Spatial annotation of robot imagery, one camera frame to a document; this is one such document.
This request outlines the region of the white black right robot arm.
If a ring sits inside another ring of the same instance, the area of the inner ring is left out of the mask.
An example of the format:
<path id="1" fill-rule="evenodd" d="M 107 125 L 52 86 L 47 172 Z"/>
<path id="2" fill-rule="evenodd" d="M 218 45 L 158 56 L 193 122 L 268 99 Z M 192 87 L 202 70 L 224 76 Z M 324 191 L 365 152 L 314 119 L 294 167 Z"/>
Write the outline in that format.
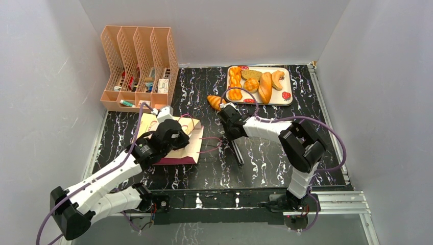
<path id="1" fill-rule="evenodd" d="M 228 103 L 217 113 L 229 140 L 241 137 L 264 138 L 279 143 L 289 163 L 292 177 L 285 197 L 271 201 L 282 209 L 301 211 L 308 204 L 307 196 L 319 161 L 327 146 L 310 123 L 305 119 L 277 121 L 259 116 L 241 114 L 236 105 Z"/>

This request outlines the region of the round golden fake bun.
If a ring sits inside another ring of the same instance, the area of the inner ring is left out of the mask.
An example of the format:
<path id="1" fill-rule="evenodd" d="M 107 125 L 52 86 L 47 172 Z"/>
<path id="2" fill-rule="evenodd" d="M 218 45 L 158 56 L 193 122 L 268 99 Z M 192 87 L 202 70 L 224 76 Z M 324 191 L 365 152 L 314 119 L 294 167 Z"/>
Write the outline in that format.
<path id="1" fill-rule="evenodd" d="M 258 79 L 256 78 L 249 78 L 247 79 L 244 84 L 243 84 L 243 88 L 245 90 L 247 90 L 250 93 L 255 93 L 258 91 L 258 88 L 260 86 L 260 82 Z"/>

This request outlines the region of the silver metal tongs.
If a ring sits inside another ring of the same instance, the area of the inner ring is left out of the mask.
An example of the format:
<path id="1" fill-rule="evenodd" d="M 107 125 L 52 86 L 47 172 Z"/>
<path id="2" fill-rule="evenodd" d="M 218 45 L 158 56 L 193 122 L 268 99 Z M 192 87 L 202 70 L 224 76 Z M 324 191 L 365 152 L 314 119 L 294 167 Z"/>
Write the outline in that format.
<path id="1" fill-rule="evenodd" d="M 242 154 L 240 152 L 240 149 L 239 149 L 237 143 L 234 140 L 231 140 L 230 144 L 231 144 L 231 148 L 235 154 L 238 166 L 243 167 L 245 162 L 243 160 Z"/>

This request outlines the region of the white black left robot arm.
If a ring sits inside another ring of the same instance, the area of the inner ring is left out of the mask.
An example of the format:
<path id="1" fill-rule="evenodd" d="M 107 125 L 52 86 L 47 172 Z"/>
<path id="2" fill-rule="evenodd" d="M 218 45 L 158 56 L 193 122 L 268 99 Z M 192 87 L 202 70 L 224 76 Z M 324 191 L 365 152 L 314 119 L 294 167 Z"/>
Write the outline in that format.
<path id="1" fill-rule="evenodd" d="M 66 240 L 83 235 L 94 223 L 112 214 L 137 209 L 149 212 L 157 199 L 142 184 L 113 192 L 124 180 L 159 163 L 171 151 L 185 148 L 190 135 L 174 119 L 166 119 L 154 131 L 135 137 L 111 163 L 82 183 L 51 191 L 51 216 Z"/>

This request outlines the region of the orange braided fake bread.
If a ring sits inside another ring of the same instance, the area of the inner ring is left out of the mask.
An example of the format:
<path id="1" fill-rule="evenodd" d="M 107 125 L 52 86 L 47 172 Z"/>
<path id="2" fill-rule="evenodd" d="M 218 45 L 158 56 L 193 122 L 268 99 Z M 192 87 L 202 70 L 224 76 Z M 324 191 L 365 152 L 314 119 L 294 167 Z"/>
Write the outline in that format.
<path id="1" fill-rule="evenodd" d="M 234 66 L 229 69 L 229 88 L 227 92 L 227 97 L 231 101 L 239 101 L 243 98 L 241 88 L 241 68 L 239 66 Z"/>

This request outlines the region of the pink paper gift bag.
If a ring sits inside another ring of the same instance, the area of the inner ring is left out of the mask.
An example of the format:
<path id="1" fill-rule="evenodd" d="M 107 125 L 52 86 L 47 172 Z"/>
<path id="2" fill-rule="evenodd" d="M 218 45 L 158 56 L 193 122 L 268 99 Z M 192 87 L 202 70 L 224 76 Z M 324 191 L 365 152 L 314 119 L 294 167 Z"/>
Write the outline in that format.
<path id="1" fill-rule="evenodd" d="M 132 156 L 141 167 L 150 165 L 197 164 L 201 150 L 204 127 L 200 120 L 173 117 L 159 123 L 157 116 L 144 114 L 140 121 L 138 138 Z"/>

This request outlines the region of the tan fake bread roll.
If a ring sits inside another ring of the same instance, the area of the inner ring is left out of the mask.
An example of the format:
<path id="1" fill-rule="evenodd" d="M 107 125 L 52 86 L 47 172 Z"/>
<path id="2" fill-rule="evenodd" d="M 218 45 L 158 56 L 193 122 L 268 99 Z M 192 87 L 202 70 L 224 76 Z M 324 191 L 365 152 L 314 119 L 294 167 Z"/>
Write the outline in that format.
<path id="1" fill-rule="evenodd" d="M 278 91 L 282 90 L 280 79 L 284 78 L 285 73 L 283 71 L 275 71 L 271 74 L 272 77 L 272 87 Z"/>

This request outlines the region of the orange fake croissant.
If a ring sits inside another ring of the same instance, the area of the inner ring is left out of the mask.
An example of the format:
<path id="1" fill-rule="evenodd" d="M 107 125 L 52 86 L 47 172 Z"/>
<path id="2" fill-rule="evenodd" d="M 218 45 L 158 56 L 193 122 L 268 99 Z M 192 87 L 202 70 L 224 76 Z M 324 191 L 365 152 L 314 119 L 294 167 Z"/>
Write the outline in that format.
<path id="1" fill-rule="evenodd" d="M 208 100 L 210 106 L 216 111 L 221 110 L 221 108 L 220 108 L 221 104 L 226 104 L 225 99 L 223 99 L 217 95 L 208 95 L 207 100 Z"/>

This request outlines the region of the brown fake bread slice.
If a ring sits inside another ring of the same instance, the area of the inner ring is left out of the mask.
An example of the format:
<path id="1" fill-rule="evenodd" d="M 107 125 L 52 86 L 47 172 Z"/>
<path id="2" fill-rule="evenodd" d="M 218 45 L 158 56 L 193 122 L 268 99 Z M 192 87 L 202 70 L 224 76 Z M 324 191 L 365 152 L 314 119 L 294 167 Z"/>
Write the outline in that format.
<path id="1" fill-rule="evenodd" d="M 261 71 L 251 70 L 251 69 L 243 69 L 243 70 L 241 70 L 240 74 L 244 80 L 248 80 L 248 79 L 260 80 L 260 78 L 262 76 Z"/>

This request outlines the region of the long golden fake baguette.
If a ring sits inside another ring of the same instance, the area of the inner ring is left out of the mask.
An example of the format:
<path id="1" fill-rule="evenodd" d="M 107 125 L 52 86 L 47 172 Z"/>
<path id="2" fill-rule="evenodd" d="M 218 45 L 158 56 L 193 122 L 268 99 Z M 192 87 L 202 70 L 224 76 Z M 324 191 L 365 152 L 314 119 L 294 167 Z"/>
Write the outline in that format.
<path id="1" fill-rule="evenodd" d="M 272 97 L 272 75 L 270 72 L 265 72 L 261 75 L 258 92 L 261 102 L 267 105 Z"/>

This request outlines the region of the strawberry print metal tray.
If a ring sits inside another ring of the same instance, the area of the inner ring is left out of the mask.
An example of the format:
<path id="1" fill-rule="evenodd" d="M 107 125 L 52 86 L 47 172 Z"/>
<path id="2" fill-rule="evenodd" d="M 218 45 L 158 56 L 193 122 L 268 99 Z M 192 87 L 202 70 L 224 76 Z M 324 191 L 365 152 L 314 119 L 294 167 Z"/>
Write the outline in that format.
<path id="1" fill-rule="evenodd" d="M 281 68 L 281 67 L 260 67 L 260 66 L 239 66 L 239 67 L 242 70 L 243 69 L 251 69 L 251 70 L 261 71 L 262 73 L 270 72 L 271 74 L 277 70 L 283 71 L 285 73 L 284 78 L 280 79 L 280 82 L 281 82 L 283 89 L 278 91 L 272 87 L 272 97 L 271 97 L 268 105 L 288 106 L 292 103 L 292 100 L 293 100 L 292 85 L 291 85 L 291 81 L 290 81 L 290 72 L 287 69 Z M 228 77 L 227 78 L 227 88 L 229 88 L 229 69 L 228 69 L 228 75 L 227 75 L 227 77 Z M 240 83 L 242 86 L 241 86 L 240 90 L 242 92 L 243 98 L 239 101 L 231 101 L 227 97 L 228 94 L 226 94 L 225 95 L 226 100 L 229 102 L 233 102 L 233 103 L 252 104 L 252 103 L 254 103 L 253 100 L 256 99 L 260 105 L 264 105 L 261 102 L 258 91 L 255 93 L 250 93 L 243 88 L 243 84 L 245 81 L 246 80 L 241 78 Z"/>

